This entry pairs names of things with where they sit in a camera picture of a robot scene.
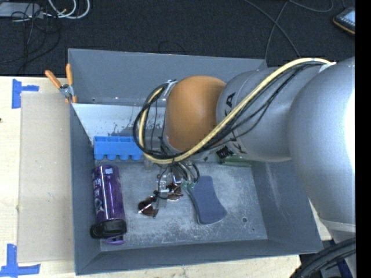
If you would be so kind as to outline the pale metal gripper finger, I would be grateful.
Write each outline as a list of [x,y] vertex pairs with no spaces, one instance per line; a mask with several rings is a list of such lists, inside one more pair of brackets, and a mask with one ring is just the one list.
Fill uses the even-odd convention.
[[167,201],[168,201],[168,196],[169,196],[169,189],[160,189],[155,192],[155,202],[154,202],[154,207],[155,207],[155,216],[160,212],[162,208],[166,207]]
[[168,186],[168,171],[163,171],[157,175],[157,188],[158,189],[167,189]]

